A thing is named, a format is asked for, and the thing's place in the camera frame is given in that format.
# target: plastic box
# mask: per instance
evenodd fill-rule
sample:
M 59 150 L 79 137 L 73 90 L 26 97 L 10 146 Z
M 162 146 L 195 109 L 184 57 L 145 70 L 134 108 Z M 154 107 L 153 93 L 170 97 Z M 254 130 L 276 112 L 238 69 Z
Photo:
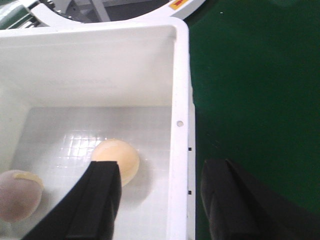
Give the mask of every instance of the plastic box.
M 113 239 L 194 239 L 188 41 L 173 17 L 0 31 L 0 171 L 33 172 L 45 187 L 31 217 L 1 222 L 1 240 L 39 222 L 109 138 L 141 160 L 122 189 Z

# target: soft ball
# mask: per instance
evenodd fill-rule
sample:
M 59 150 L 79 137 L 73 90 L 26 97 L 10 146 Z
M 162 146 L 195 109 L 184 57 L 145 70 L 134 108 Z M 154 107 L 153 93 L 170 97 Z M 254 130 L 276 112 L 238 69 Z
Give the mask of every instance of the soft ball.
M 139 168 L 139 154 L 130 144 L 115 138 L 102 141 L 93 151 L 93 161 L 116 161 L 122 187 L 129 183 Z
M 14 223 L 29 217 L 37 209 L 42 191 L 42 180 L 31 172 L 3 172 L 0 174 L 0 218 Z

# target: yellow warning label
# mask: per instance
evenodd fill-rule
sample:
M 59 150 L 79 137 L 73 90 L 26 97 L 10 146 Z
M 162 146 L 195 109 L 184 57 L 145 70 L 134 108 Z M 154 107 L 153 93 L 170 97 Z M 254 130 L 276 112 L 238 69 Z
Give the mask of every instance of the yellow warning label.
M 173 3 L 171 3 L 169 5 L 170 8 L 172 8 L 173 10 L 177 10 L 178 8 L 180 8 L 183 4 L 185 4 L 188 0 L 175 0 L 173 1 Z

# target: grid texture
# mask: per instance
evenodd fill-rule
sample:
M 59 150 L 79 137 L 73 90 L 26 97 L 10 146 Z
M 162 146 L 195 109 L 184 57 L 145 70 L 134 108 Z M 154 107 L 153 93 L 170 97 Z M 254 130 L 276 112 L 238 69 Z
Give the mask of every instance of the grid texture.
M 95 146 L 109 138 L 130 143 L 140 155 L 136 177 L 122 189 L 114 240 L 165 239 L 168 207 L 171 107 L 37 107 L 30 110 L 12 169 L 39 175 L 40 206 L 12 224 L 21 237 L 73 187 Z

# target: green floor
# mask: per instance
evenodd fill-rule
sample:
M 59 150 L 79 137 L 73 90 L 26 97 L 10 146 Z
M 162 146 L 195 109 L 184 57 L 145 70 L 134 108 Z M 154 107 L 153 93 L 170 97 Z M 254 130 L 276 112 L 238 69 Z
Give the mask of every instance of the green floor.
M 198 189 L 204 160 L 229 158 L 319 214 L 320 1 L 207 0 L 186 22 Z

